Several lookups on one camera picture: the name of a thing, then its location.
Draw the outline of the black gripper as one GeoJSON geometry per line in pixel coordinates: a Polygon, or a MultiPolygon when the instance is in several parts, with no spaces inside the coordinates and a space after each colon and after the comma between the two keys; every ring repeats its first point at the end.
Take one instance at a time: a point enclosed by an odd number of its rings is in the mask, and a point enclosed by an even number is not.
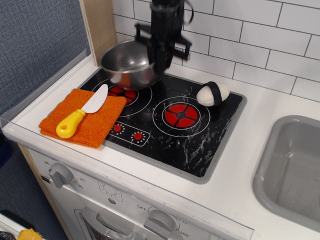
{"type": "Polygon", "coordinates": [[[174,56],[188,60],[192,43],[182,36],[184,6],[151,6],[151,24],[136,23],[135,40],[146,45],[150,64],[161,75],[174,56]]]}

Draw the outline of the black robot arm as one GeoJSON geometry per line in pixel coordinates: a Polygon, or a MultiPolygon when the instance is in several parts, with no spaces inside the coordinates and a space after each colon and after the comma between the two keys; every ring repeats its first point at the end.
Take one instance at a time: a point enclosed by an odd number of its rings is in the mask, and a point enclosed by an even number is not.
{"type": "Polygon", "coordinates": [[[188,60],[192,43],[182,36],[187,0],[152,0],[151,24],[135,25],[135,40],[146,45],[148,60],[157,74],[171,66],[174,56],[188,60]]]}

